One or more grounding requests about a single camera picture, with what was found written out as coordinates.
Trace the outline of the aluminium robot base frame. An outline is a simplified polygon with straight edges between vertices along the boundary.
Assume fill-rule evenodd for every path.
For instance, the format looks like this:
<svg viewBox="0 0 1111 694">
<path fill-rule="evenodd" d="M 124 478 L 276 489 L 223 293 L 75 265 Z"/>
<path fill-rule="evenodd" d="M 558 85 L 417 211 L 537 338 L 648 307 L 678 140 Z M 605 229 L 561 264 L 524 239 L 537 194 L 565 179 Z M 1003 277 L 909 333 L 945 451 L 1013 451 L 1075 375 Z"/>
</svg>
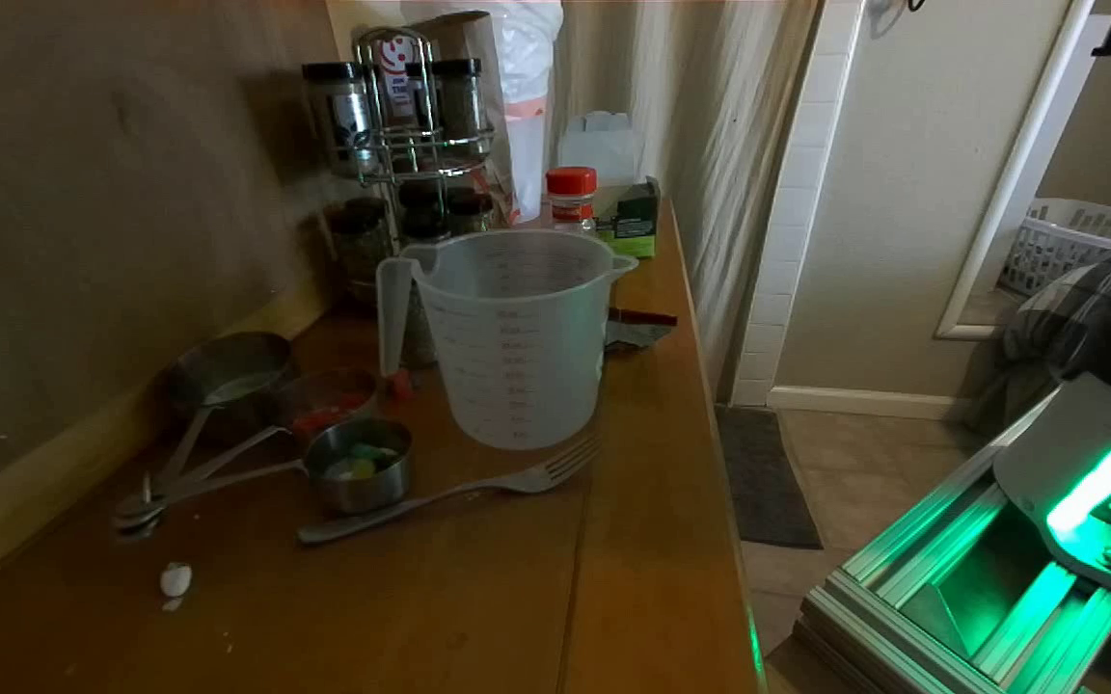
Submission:
<svg viewBox="0 0 1111 694">
<path fill-rule="evenodd" d="M 1111 585 L 991 473 L 1044 402 L 814 585 L 797 635 L 883 694 L 1111 694 Z"/>
</svg>

